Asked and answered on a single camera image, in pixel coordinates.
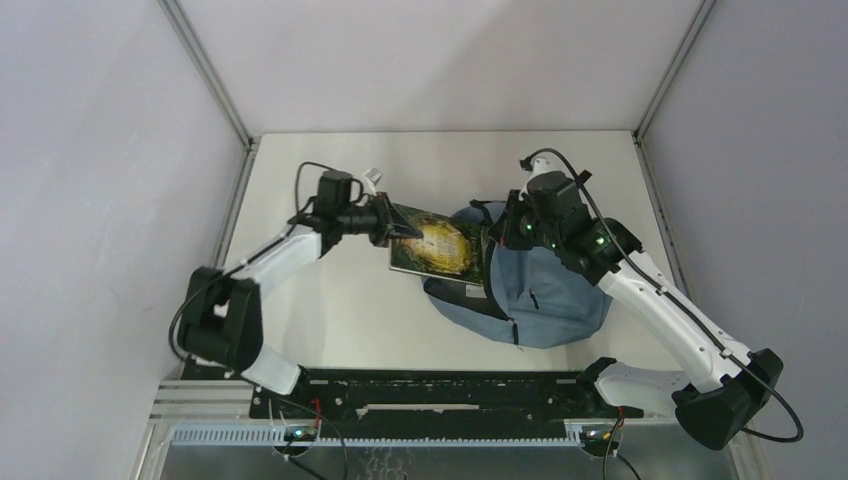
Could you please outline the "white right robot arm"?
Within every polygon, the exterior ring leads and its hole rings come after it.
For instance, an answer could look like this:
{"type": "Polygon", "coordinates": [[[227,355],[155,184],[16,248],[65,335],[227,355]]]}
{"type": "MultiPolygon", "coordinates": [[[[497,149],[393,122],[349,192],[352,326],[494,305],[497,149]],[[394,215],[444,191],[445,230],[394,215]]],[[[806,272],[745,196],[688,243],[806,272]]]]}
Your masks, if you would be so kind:
{"type": "Polygon", "coordinates": [[[491,227],[512,251],[541,248],[623,305],[669,351],[680,371],[645,370],[603,357],[586,372],[578,402],[592,416],[614,406],[671,415],[696,442],[721,450],[770,399],[782,359],[725,333],[677,289],[619,221],[600,215],[581,180],[560,170],[534,174],[509,192],[491,227]]]}

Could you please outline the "blue student backpack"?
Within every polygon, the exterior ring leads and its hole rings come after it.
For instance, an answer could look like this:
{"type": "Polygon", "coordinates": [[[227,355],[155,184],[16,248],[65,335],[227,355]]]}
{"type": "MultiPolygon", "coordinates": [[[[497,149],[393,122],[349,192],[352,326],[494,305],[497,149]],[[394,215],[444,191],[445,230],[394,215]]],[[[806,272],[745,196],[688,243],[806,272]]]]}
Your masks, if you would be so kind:
{"type": "MultiPolygon", "coordinates": [[[[470,201],[454,213],[498,217],[505,201],[470,201]]],[[[549,250],[502,248],[484,237],[483,284],[429,278],[423,290],[448,320],[490,340],[539,349],[590,338],[602,326],[611,298],[567,270],[549,250]]]]}

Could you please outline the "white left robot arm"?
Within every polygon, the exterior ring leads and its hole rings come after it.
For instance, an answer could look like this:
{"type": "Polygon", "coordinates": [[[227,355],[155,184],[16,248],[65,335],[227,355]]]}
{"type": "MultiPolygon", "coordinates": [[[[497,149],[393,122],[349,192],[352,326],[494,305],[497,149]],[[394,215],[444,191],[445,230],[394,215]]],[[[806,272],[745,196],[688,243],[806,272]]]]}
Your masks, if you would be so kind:
{"type": "Polygon", "coordinates": [[[169,327],[173,352],[237,373],[274,392],[274,404],[290,417],[311,407],[304,369],[269,346],[262,305],[300,269],[317,262],[346,235],[365,235],[375,247],[420,239],[384,192],[369,192],[348,172],[326,169],[317,191],[298,207],[283,231],[234,267],[199,267],[169,327]]]}

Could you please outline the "dark green forest book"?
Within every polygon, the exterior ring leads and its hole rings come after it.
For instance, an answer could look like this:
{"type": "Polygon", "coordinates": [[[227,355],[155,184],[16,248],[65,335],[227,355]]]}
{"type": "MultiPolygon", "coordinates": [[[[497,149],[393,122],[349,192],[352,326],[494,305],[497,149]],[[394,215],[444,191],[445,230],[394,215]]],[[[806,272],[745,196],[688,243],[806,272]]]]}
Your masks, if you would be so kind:
{"type": "Polygon", "coordinates": [[[483,284],[481,220],[448,217],[400,204],[396,208],[420,231],[421,237],[391,241],[390,270],[470,285],[483,284]]]}

